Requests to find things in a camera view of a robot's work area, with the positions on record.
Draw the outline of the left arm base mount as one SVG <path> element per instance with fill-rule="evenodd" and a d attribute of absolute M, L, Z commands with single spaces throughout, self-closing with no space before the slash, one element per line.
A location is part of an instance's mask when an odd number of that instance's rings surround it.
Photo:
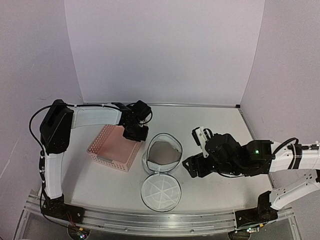
<path fill-rule="evenodd" d="M 44 194 L 44 203 L 41 207 L 41 212 L 45 216 L 80 224 L 83 221 L 85 209 L 80 206 L 65 203 L 64 195 L 58 198 L 49 198 Z"/>

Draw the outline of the pink perforated plastic basket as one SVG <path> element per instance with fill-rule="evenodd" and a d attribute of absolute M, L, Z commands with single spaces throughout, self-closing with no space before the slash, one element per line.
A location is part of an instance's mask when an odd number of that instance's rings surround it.
<path fill-rule="evenodd" d="M 142 146 L 141 142 L 123 137 L 124 128 L 105 125 L 87 149 L 93 161 L 128 172 Z"/>

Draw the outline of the white mesh laundry bag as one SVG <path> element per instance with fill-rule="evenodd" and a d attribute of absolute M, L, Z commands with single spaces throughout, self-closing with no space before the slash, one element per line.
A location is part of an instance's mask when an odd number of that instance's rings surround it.
<path fill-rule="evenodd" d="M 170 143 L 181 153 L 180 160 L 167 165 L 159 165 L 148 161 L 150 147 L 157 141 Z M 182 196 L 181 185 L 172 176 L 172 172 L 179 166 L 183 156 L 181 143 L 169 133 L 158 133 L 150 141 L 146 151 L 142 155 L 142 166 L 148 177 L 142 183 L 140 189 L 141 200 L 144 205 L 159 213 L 173 210 L 180 202 Z"/>

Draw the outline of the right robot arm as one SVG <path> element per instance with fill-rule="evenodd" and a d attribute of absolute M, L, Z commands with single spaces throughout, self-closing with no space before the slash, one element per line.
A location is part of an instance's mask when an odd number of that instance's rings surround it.
<path fill-rule="evenodd" d="M 320 145 L 301 144 L 296 137 L 282 143 L 252 140 L 240 145 L 229 133 L 193 134 L 202 152 L 182 162 L 192 178 L 217 173 L 226 178 L 255 177 L 284 170 L 308 170 L 304 177 L 288 186 L 275 188 L 258 198 L 252 218 L 262 222 L 272 210 L 320 189 Z"/>

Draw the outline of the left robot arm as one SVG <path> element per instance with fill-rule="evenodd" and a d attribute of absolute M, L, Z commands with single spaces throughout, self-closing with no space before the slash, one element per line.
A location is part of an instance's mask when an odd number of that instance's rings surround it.
<path fill-rule="evenodd" d="M 67 151 L 71 131 L 75 128 L 110 125 L 123 127 L 123 137 L 142 142 L 147 139 L 147 124 L 153 118 L 152 108 L 138 100 L 123 104 L 69 104 L 62 99 L 47 107 L 47 113 L 40 124 L 40 144 L 43 166 L 40 167 L 45 196 L 49 199 L 48 211 L 57 219 L 67 214 L 67 207 L 58 198 L 63 196 L 62 162 Z"/>

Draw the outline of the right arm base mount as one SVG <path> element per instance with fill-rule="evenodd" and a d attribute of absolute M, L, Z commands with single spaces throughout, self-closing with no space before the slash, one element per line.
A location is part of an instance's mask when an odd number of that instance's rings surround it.
<path fill-rule="evenodd" d="M 259 195 L 257 206 L 235 211 L 237 229 L 244 229 L 259 224 L 265 224 L 278 218 L 278 211 L 271 207 L 271 191 Z"/>

